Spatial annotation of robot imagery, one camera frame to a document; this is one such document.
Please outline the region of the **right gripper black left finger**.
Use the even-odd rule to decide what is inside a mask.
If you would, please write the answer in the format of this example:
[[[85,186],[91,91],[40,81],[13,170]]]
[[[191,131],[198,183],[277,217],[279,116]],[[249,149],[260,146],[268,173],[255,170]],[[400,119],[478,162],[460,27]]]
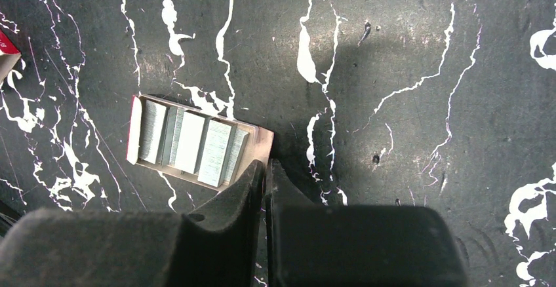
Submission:
[[[252,161],[233,185],[182,216],[167,286],[250,286],[265,169]]]

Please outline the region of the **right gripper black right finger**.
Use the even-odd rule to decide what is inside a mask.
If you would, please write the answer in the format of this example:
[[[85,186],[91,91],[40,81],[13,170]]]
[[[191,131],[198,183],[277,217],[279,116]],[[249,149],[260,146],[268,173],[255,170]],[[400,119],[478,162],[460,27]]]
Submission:
[[[278,160],[266,191],[270,286],[466,286],[442,217],[423,206],[318,205]]]

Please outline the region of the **cardboard staple tray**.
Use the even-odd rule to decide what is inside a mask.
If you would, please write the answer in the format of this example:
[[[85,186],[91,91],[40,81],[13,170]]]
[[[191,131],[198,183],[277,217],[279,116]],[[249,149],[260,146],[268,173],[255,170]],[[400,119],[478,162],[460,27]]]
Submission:
[[[150,95],[135,95],[127,161],[222,192],[252,161],[266,164],[274,133]]]

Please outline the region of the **small red staple box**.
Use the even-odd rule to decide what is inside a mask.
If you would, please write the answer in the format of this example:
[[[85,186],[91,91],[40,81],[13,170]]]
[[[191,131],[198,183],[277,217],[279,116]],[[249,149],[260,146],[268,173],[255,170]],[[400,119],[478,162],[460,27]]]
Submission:
[[[21,58],[21,52],[2,31],[0,32],[0,35],[0,80],[4,81],[16,65],[17,61]]]

